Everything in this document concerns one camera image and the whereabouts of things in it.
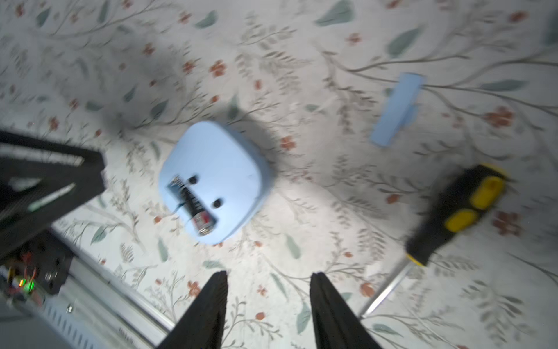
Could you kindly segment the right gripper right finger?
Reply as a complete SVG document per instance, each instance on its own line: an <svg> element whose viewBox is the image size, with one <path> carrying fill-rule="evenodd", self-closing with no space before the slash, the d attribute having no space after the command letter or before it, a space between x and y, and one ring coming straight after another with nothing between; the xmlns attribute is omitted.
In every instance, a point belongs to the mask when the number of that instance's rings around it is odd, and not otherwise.
<svg viewBox="0 0 558 349"><path fill-rule="evenodd" d="M310 302L318 349L381 348L325 273L314 273L311 276Z"/></svg>

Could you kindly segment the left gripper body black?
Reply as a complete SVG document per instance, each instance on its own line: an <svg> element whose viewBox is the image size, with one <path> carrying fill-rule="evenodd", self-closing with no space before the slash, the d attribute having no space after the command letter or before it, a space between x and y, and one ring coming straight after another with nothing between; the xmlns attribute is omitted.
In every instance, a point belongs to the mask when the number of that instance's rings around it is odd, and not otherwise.
<svg viewBox="0 0 558 349"><path fill-rule="evenodd" d="M2 145L77 156L76 166L1 156L1 257L105 191L103 154L7 131Z"/></svg>

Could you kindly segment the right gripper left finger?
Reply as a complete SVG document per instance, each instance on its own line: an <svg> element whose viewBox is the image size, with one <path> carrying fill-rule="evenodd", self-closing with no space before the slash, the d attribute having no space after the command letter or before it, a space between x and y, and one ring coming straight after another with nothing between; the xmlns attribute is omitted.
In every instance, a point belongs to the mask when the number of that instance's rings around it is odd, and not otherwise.
<svg viewBox="0 0 558 349"><path fill-rule="evenodd" d="M214 273L158 349L220 349L225 330L228 275Z"/></svg>

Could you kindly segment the black red AA battery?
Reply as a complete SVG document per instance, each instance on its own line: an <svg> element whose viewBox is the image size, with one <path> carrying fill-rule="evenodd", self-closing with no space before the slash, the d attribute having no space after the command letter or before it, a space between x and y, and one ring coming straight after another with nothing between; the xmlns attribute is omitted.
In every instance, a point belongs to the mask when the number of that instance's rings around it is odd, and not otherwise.
<svg viewBox="0 0 558 349"><path fill-rule="evenodd" d="M209 235L214 230L215 220L210 212L189 189L189 185L182 181L180 177L175 176L169 184L169 189L174 193L179 201L175 212L184 208L190 215L190 219L193 221L193 225L198 235Z"/></svg>

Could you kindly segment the light blue alarm clock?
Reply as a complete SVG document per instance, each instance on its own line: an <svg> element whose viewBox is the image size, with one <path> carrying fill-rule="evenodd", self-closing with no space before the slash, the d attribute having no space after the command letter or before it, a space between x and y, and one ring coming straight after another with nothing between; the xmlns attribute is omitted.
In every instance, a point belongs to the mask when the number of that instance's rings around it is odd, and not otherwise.
<svg viewBox="0 0 558 349"><path fill-rule="evenodd" d="M215 220L214 230L199 236L190 215L169 189L178 176ZM158 189L165 205L202 244L219 244L257 213L270 193L273 173L266 159L241 133L217 122L198 122L180 138L164 162Z"/></svg>

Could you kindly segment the black yellow screwdriver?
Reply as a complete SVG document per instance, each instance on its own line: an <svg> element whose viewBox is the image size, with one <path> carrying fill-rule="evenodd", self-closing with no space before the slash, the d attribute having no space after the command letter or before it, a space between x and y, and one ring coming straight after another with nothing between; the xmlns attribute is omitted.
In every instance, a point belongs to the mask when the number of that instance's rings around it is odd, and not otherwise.
<svg viewBox="0 0 558 349"><path fill-rule="evenodd" d="M405 256L357 317L368 318L405 279L412 267L427 266L439 248L477 224L501 198L508 178L504 170L492 164L478 164L455 176L405 243Z"/></svg>

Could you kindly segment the light blue battery cover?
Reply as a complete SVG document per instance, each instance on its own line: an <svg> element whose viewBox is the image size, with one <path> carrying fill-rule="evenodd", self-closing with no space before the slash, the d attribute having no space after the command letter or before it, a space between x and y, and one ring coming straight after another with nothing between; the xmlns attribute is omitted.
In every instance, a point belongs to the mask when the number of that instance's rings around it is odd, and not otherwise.
<svg viewBox="0 0 558 349"><path fill-rule="evenodd" d="M402 74L391 91L376 123L369 141L374 145L388 147L395 135L416 114L416 101L425 82L419 74Z"/></svg>

